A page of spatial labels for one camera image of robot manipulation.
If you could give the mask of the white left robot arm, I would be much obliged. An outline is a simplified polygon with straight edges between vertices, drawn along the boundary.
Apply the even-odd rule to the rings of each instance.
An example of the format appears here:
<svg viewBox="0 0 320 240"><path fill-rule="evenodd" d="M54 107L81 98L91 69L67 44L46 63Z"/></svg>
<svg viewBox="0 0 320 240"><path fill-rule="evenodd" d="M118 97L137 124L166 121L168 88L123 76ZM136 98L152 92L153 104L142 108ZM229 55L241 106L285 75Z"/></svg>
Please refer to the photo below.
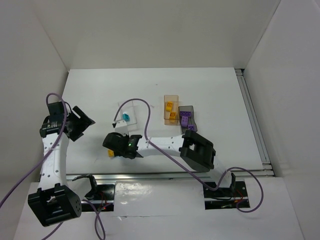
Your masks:
<svg viewBox="0 0 320 240"><path fill-rule="evenodd" d="M64 112L61 102L48 105L49 115L39 130L46 159L41 167L40 181L27 203L42 226L48 227L82 214L81 201L91 200L97 192L97 182L90 173L67 181L66 160L69 142L75 142L95 124L78 106Z"/></svg>

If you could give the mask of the yellow square lego brick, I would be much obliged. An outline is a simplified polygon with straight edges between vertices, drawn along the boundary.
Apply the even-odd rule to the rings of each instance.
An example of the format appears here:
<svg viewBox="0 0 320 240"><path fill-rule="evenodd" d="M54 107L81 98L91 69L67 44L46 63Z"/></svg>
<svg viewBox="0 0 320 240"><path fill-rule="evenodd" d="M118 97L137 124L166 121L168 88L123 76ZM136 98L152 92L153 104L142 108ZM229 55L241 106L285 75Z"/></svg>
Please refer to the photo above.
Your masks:
<svg viewBox="0 0 320 240"><path fill-rule="evenodd" d="M107 152L108 152L108 156L109 156L110 158L113 158L113 157L115 156L115 153L114 153L113 150L110 150L110 149L109 149Z"/></svg>

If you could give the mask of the yellow lego piece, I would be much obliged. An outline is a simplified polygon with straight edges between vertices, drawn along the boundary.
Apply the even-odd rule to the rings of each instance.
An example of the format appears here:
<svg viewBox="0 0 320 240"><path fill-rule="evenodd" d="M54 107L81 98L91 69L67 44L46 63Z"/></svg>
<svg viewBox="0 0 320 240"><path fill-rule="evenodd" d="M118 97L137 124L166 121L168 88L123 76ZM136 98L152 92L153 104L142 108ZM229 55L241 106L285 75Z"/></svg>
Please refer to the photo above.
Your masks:
<svg viewBox="0 0 320 240"><path fill-rule="evenodd" d="M167 101L165 103L164 109L166 112L173 112L174 111L174 102L173 101Z"/></svg>

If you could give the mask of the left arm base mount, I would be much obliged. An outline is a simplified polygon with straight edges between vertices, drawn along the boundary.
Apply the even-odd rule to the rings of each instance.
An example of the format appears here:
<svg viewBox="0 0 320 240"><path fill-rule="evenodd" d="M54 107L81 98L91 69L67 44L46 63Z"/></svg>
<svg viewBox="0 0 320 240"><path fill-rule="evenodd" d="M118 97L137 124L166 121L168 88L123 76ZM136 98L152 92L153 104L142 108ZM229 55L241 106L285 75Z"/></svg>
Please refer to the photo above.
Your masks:
<svg viewBox="0 0 320 240"><path fill-rule="evenodd" d="M93 211L84 200L91 202L98 211L114 211L115 183L98 183L95 176L88 173L76 176L68 182L68 186L79 196L83 212Z"/></svg>

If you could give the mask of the small teal lego plate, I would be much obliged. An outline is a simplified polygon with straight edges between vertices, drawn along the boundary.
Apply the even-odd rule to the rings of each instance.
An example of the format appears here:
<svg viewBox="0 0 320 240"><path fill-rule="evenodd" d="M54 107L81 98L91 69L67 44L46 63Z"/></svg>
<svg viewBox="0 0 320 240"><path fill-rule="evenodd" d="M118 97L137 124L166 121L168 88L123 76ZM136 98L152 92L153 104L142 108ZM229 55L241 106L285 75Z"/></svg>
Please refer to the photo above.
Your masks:
<svg viewBox="0 0 320 240"><path fill-rule="evenodd" d="M123 113L122 114L122 119L125 121L125 122L129 122L131 119L130 119L130 116L127 114L127 113Z"/></svg>

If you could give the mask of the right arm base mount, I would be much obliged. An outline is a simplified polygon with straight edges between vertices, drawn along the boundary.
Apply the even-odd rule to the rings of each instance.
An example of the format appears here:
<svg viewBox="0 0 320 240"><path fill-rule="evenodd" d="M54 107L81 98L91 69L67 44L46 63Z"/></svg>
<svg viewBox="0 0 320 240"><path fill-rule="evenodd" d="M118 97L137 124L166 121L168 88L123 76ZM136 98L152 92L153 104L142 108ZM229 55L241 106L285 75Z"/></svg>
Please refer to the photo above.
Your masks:
<svg viewBox="0 0 320 240"><path fill-rule="evenodd" d="M249 209L250 201L243 179L236 180L232 173L231 185L229 188L220 187L216 191L212 191L203 186L203 198L205 210L224 210L236 209L237 205L240 209Z"/></svg>

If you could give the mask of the purple lego brick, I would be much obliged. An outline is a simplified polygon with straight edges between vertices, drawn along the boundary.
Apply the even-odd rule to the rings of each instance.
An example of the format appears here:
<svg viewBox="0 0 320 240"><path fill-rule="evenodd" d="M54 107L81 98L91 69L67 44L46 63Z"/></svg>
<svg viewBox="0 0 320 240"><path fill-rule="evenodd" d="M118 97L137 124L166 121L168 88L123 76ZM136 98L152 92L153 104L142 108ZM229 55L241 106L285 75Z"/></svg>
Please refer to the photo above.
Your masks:
<svg viewBox="0 0 320 240"><path fill-rule="evenodd" d="M188 124L187 125L187 129L191 130L191 131L196 131L197 130L197 128L193 124Z"/></svg>

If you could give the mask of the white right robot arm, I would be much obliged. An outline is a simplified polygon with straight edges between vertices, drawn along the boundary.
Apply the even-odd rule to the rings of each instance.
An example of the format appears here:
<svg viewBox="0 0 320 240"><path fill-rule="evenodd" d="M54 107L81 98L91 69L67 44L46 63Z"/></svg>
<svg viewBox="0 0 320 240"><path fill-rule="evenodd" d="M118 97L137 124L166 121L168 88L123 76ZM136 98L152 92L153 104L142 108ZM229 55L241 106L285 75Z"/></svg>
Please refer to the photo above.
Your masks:
<svg viewBox="0 0 320 240"><path fill-rule="evenodd" d="M220 188L233 187L235 178L216 158L211 141L197 132L167 137L144 137L116 127L104 140L71 143L67 174L169 174L204 173Z"/></svg>

